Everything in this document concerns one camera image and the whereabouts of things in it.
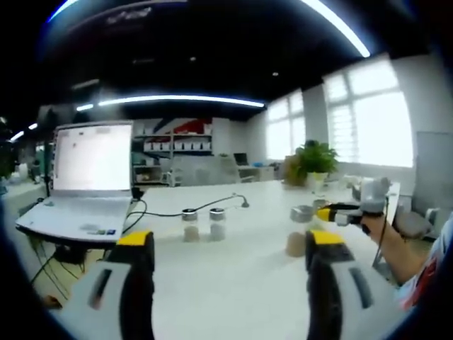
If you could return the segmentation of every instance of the light strip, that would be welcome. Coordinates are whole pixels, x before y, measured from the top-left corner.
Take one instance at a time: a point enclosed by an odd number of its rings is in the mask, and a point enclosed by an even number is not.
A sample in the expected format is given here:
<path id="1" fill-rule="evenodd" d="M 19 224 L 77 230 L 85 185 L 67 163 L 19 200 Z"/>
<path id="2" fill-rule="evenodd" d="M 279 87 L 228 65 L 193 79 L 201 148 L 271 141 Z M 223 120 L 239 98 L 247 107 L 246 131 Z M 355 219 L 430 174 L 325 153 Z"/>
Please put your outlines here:
<path id="1" fill-rule="evenodd" d="M 47 19 L 47 22 L 49 23 L 54 17 L 56 17 L 58 14 L 63 12 L 65 9 L 70 7 L 71 5 L 74 5 L 78 0 L 66 0 L 53 14 L 50 18 Z"/>
<path id="2" fill-rule="evenodd" d="M 76 110 L 78 110 L 78 112 L 80 112 L 80 111 L 89 110 L 89 109 L 91 109 L 93 107 L 94 107 L 93 104 L 86 104 L 86 105 L 82 105 L 82 106 L 76 107 Z"/>
<path id="3" fill-rule="evenodd" d="M 9 141 L 14 142 L 23 136 L 23 131 L 17 132 Z"/>
<path id="4" fill-rule="evenodd" d="M 231 103 L 245 106 L 255 106 L 257 108 L 264 107 L 263 103 L 257 103 L 255 101 L 243 101 L 241 99 L 232 98 L 220 98 L 220 97 L 208 97 L 208 96 L 186 96 L 186 95 L 174 95 L 166 94 L 159 96 L 140 96 L 140 97 L 129 97 L 119 98 L 109 101 L 101 101 L 99 106 L 113 105 L 113 104 L 124 104 L 124 103 L 135 103 L 138 101 L 215 101 L 220 103 Z"/>
<path id="5" fill-rule="evenodd" d="M 337 30 L 339 30 L 359 51 L 359 53 L 364 57 L 368 58 L 370 56 L 369 50 L 365 47 L 363 42 L 356 36 L 354 31 L 352 31 L 345 22 L 337 16 L 329 7 L 320 2 L 319 0 L 300 0 L 307 6 L 314 9 L 316 12 L 321 14 L 325 19 L 327 19 L 332 25 L 334 25 Z"/>

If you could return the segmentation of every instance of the potted plant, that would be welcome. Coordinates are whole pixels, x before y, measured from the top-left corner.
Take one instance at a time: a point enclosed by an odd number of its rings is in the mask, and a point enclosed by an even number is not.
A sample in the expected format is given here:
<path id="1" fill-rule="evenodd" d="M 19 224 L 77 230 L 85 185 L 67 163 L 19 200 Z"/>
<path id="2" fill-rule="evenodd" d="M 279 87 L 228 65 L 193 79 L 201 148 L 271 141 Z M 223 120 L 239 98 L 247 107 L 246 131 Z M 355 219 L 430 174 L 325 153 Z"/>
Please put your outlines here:
<path id="1" fill-rule="evenodd" d="M 288 157 L 285 178 L 292 185 L 307 183 L 313 187 L 317 181 L 324 182 L 329 174 L 336 171 L 336 157 L 337 152 L 327 143 L 308 140 Z"/>

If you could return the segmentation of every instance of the laptop screen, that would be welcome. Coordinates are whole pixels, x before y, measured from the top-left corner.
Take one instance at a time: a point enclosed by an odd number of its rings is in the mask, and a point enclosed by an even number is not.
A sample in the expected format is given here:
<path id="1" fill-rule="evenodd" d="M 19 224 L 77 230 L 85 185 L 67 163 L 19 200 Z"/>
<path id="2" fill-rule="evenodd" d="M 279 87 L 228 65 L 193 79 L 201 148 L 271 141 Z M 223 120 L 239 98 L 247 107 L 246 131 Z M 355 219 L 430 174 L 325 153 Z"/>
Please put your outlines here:
<path id="1" fill-rule="evenodd" d="M 132 124 L 69 127 L 57 134 L 55 190 L 130 190 Z"/>

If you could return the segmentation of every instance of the glass jar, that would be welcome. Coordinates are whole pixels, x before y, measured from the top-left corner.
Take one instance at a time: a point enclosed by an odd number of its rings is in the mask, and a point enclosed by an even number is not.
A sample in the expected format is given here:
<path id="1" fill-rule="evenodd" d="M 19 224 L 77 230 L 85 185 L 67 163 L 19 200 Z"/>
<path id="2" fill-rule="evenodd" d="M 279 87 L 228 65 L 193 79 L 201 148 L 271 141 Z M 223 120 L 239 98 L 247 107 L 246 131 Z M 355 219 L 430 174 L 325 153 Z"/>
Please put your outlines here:
<path id="1" fill-rule="evenodd" d="M 218 242 L 225 239 L 226 221 L 225 209 L 212 208 L 210 210 L 211 241 Z"/>
<path id="2" fill-rule="evenodd" d="M 184 209 L 182 214 L 184 242 L 200 241 L 198 232 L 198 214 L 194 209 Z"/>

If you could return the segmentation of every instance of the person's hand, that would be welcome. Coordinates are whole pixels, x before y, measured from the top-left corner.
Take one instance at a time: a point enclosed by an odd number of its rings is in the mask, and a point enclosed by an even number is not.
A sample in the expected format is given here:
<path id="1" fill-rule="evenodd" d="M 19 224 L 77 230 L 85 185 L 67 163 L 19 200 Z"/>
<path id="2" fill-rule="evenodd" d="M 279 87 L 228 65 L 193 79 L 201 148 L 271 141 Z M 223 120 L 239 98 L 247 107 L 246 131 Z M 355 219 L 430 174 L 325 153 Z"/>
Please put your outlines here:
<path id="1" fill-rule="evenodd" d="M 382 229 L 384 228 L 384 216 L 381 217 L 362 217 L 361 223 L 366 225 L 369 229 L 369 237 L 376 243 L 379 243 L 381 238 Z M 395 229 L 386 221 L 384 240 L 391 239 L 398 235 Z"/>

